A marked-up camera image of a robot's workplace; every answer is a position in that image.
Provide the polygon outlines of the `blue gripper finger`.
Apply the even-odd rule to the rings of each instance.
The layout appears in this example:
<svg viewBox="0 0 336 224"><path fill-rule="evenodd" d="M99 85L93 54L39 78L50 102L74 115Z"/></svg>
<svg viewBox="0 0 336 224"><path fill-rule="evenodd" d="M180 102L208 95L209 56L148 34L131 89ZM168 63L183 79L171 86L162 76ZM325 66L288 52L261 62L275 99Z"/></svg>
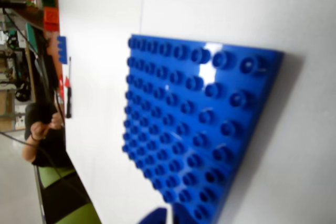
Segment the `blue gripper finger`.
<svg viewBox="0 0 336 224"><path fill-rule="evenodd" d="M173 223L174 224L196 224L195 220L188 213L187 209L179 204L173 204Z"/></svg>
<svg viewBox="0 0 336 224"><path fill-rule="evenodd" d="M141 219L139 224L166 224L167 209L156 208Z"/></svg>

